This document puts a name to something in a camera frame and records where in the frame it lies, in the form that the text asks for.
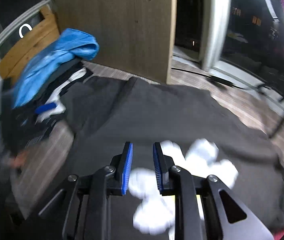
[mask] blue towel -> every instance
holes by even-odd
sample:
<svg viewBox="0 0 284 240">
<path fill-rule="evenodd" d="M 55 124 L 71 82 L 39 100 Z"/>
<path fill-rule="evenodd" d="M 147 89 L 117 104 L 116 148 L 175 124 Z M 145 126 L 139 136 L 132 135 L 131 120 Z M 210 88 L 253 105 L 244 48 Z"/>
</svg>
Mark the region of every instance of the blue towel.
<svg viewBox="0 0 284 240">
<path fill-rule="evenodd" d="M 31 101 L 50 75 L 75 56 L 93 59 L 99 51 L 94 36 L 66 29 L 52 44 L 35 55 L 26 65 L 14 87 L 13 108 Z"/>
</svg>

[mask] metal bolt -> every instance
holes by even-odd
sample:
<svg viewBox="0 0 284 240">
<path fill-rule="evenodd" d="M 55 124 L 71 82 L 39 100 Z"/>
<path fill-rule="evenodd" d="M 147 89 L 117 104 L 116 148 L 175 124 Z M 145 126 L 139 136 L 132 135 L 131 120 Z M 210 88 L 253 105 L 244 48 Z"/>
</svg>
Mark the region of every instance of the metal bolt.
<svg viewBox="0 0 284 240">
<path fill-rule="evenodd" d="M 209 175 L 208 179 L 209 179 L 209 181 L 212 181 L 212 182 L 217 182 L 218 181 L 218 177 L 215 176 L 215 175 Z"/>
<path fill-rule="evenodd" d="M 67 180 L 70 181 L 70 182 L 74 182 L 78 179 L 78 177 L 74 174 L 70 175 L 67 177 Z"/>
<path fill-rule="evenodd" d="M 115 168 L 113 166 L 105 166 L 104 168 L 107 172 L 112 172 L 115 170 Z"/>
<path fill-rule="evenodd" d="M 172 166 L 172 170 L 176 171 L 176 172 L 180 172 L 181 171 L 181 168 L 179 166 L 175 166 L 173 165 Z"/>
</svg>

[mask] wooden panel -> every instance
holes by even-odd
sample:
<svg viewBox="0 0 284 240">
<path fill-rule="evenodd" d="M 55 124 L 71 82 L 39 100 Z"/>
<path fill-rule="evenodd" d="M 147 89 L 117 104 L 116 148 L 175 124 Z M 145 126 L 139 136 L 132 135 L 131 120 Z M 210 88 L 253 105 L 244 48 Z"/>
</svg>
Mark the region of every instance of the wooden panel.
<svg viewBox="0 0 284 240">
<path fill-rule="evenodd" d="M 60 30 L 97 38 L 93 62 L 159 82 L 169 78 L 176 0 L 54 0 Z"/>
<path fill-rule="evenodd" d="M 10 76 L 16 80 L 28 61 L 59 37 L 55 16 L 47 6 L 41 9 L 41 13 L 45 19 L 32 31 L 26 33 L 24 38 L 20 39 L 1 60 L 0 76 L 2 78 Z"/>
</svg>

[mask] dark gray fabric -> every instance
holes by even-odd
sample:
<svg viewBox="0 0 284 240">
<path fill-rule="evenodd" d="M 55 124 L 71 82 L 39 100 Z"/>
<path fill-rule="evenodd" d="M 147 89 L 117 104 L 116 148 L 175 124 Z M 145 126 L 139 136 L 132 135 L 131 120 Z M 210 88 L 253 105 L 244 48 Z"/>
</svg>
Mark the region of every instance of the dark gray fabric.
<svg viewBox="0 0 284 240">
<path fill-rule="evenodd" d="M 233 191 L 272 231 L 284 228 L 284 168 L 276 149 L 260 130 L 246 127 L 206 90 L 150 85 L 92 77 L 74 84 L 61 98 L 75 140 L 51 189 L 69 174 L 92 174 L 133 143 L 133 164 L 153 170 L 152 143 L 171 140 L 183 154 L 198 138 L 215 142 L 218 159 L 229 159 L 239 171 Z M 112 239 L 167 239 L 133 228 L 141 200 L 129 193 L 112 197 Z"/>
</svg>

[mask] black cable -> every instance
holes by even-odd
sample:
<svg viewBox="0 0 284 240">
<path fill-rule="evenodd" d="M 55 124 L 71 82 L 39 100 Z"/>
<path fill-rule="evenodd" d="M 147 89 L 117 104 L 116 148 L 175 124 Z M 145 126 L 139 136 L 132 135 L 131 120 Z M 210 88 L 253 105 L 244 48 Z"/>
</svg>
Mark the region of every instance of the black cable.
<svg viewBox="0 0 284 240">
<path fill-rule="evenodd" d="M 189 70 L 186 70 L 186 69 L 174 68 L 174 67 L 171 68 L 171 69 L 180 70 L 180 71 L 188 72 L 188 73 L 191 73 L 191 74 L 203 76 L 203 77 L 209 78 L 209 79 L 212 80 L 213 82 L 217 82 L 217 83 L 220 83 L 220 84 L 226 85 L 226 86 L 228 86 L 228 87 L 232 87 L 232 88 L 238 88 L 238 89 L 241 89 L 241 90 L 253 90 L 253 89 L 254 89 L 254 88 L 242 88 L 242 87 L 238 87 L 238 86 L 234 85 L 231 81 L 228 81 L 228 80 L 225 80 L 225 79 L 223 79 L 223 78 L 216 77 L 216 76 L 212 76 L 212 75 L 206 75 L 206 74 L 202 74 L 202 73 L 198 73 L 198 72 L 193 72 L 193 71 L 189 71 Z"/>
</svg>

